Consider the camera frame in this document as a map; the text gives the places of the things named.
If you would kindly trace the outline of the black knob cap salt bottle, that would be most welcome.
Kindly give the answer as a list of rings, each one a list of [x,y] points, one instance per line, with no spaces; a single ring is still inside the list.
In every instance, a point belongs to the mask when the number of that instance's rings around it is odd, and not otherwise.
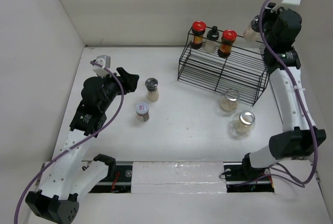
[[[243,32],[243,38],[248,42],[255,42],[260,37],[259,15],[255,16]]]

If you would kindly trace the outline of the orange label jar red lid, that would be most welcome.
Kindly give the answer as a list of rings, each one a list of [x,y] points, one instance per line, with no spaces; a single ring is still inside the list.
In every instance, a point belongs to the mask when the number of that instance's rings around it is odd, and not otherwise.
[[[237,33],[234,30],[225,30],[222,33],[221,44],[218,49],[218,56],[228,58],[231,54],[232,46],[237,38]]]

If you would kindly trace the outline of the black pump cap salt bottle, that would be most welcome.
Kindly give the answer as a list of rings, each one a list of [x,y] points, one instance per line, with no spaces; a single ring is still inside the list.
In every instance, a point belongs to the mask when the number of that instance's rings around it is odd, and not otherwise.
[[[219,40],[220,33],[217,26],[213,26],[207,33],[206,41],[204,44],[204,51],[212,54],[217,47],[217,41]]]

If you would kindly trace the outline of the dark sauce jar red lid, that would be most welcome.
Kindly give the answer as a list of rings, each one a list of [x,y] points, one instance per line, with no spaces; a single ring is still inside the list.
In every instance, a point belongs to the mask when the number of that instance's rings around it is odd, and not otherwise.
[[[193,39],[190,41],[190,45],[193,49],[199,49],[202,46],[203,35],[206,31],[206,24],[203,21],[195,21],[192,24],[191,31]]]

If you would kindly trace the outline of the round glass jar metal rim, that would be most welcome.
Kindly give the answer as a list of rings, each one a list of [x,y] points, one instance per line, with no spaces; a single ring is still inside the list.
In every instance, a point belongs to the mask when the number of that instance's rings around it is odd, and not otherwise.
[[[228,89],[219,97],[220,107],[227,112],[237,109],[240,101],[240,95],[237,90]]]

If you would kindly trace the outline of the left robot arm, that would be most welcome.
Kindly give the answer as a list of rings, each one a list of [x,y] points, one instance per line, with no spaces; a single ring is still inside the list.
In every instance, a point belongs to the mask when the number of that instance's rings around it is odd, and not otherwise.
[[[101,180],[116,176],[116,160],[98,154],[82,169],[82,160],[98,134],[112,121],[106,111],[116,96],[123,98],[137,89],[139,75],[127,73],[122,67],[112,73],[93,64],[96,76],[86,79],[82,100],[70,123],[70,131],[62,152],[49,165],[52,170],[36,191],[30,191],[25,202],[34,215],[53,223],[72,223],[80,202]]]

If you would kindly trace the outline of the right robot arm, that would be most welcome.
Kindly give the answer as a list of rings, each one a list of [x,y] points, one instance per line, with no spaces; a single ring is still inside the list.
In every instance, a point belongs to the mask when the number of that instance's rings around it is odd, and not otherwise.
[[[288,158],[313,155],[310,178],[318,163],[318,147],[326,140],[324,129],[314,123],[301,83],[300,58],[293,43],[301,30],[301,16],[274,3],[265,2],[259,14],[259,32],[265,44],[264,62],[283,120],[283,132],[268,145],[245,155],[240,172],[253,180],[260,172]]]

